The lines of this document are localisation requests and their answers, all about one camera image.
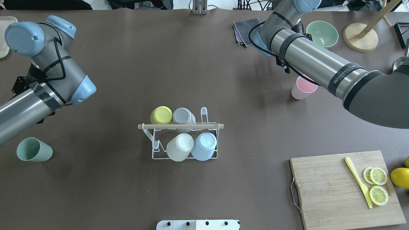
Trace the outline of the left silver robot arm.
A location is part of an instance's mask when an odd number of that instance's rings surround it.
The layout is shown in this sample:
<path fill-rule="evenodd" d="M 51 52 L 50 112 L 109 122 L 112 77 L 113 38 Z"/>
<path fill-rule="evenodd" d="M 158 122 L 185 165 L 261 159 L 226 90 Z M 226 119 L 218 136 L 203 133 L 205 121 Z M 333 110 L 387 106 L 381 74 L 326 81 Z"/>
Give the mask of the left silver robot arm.
<path fill-rule="evenodd" d="M 0 144 L 40 123 L 64 105 L 78 105 L 96 86 L 68 54 L 76 27 L 50 15 L 42 23 L 15 22 L 5 28 L 10 50 L 32 59 L 29 73 L 16 81 L 16 95 L 1 106 Z"/>

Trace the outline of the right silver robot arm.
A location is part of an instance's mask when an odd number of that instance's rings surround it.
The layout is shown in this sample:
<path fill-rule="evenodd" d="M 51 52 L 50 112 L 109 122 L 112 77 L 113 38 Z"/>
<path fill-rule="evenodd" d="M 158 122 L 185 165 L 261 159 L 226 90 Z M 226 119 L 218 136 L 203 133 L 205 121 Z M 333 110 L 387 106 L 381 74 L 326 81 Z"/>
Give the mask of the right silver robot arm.
<path fill-rule="evenodd" d="M 250 42 L 279 66 L 291 67 L 342 100 L 356 117 L 383 127 L 409 127 L 408 60 L 390 74 L 366 71 L 293 31 L 320 0 L 282 0 Z"/>

